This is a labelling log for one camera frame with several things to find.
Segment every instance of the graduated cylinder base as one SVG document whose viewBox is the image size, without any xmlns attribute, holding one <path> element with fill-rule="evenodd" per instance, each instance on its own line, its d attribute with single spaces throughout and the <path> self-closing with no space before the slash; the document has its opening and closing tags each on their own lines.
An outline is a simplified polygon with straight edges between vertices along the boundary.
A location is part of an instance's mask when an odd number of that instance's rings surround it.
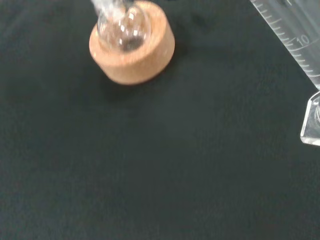
<svg viewBox="0 0 320 240">
<path fill-rule="evenodd" d="M 148 14 L 151 35 L 137 50 L 119 53 L 106 50 L 99 41 L 97 25 L 89 40 L 92 58 L 114 82 L 135 85 L 159 74 L 170 62 L 175 50 L 175 38 L 164 11 L 149 1 L 137 4 Z"/>
<path fill-rule="evenodd" d="M 300 138 L 303 143 L 320 146 L 320 91 L 307 104 Z"/>
</svg>

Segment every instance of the round-bottom flask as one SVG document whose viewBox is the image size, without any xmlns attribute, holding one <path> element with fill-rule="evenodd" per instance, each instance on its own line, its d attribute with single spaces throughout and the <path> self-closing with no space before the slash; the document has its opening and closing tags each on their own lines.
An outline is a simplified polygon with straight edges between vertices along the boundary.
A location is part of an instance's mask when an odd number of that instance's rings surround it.
<svg viewBox="0 0 320 240">
<path fill-rule="evenodd" d="M 98 14 L 99 41 L 107 50 L 129 53 L 151 35 L 149 16 L 134 2 L 113 0 Z"/>
</svg>

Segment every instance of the black lab bench surface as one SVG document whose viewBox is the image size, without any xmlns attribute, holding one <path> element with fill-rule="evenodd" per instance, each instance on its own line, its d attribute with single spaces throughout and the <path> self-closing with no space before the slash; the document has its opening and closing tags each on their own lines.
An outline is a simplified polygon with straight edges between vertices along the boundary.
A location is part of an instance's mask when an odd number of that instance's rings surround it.
<svg viewBox="0 0 320 240">
<path fill-rule="evenodd" d="M 249 0 L 154 2 L 175 50 L 135 86 L 89 0 L 1 2 L 0 239 L 318 239 L 310 80 Z"/>
</svg>

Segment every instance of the cork flask stand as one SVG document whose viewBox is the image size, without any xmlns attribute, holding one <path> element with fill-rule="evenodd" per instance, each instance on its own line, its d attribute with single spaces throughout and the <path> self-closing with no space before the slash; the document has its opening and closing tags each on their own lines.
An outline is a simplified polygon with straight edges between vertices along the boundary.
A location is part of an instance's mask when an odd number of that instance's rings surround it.
<svg viewBox="0 0 320 240">
<path fill-rule="evenodd" d="M 122 85 L 136 85 L 158 75 L 170 62 L 175 50 L 175 38 L 164 11 L 155 3 L 137 1 L 149 16 L 151 34 L 142 46 L 129 53 L 113 52 L 102 47 L 97 25 L 89 40 L 94 61 L 112 81 Z"/>
</svg>

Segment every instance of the glassware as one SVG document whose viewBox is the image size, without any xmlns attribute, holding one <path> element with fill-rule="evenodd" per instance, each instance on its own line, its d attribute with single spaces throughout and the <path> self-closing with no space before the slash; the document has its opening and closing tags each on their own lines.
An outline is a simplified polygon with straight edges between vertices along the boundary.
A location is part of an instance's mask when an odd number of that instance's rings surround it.
<svg viewBox="0 0 320 240">
<path fill-rule="evenodd" d="M 92 0 L 98 13 L 101 45 L 109 51 L 130 53 L 151 35 L 149 16 L 134 1 Z"/>
<path fill-rule="evenodd" d="M 320 91 L 320 1 L 250 0 Z M 312 96 L 302 124 L 303 143 L 320 146 L 320 92 Z"/>
</svg>

